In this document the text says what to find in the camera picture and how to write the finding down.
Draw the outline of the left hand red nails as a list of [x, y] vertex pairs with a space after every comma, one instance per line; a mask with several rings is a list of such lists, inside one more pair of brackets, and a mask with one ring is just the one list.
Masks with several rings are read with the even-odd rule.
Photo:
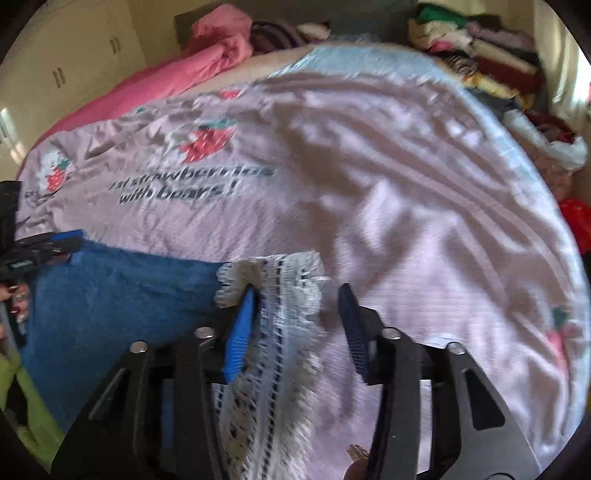
[[30, 289], [25, 283], [1, 285], [1, 341], [26, 344]]

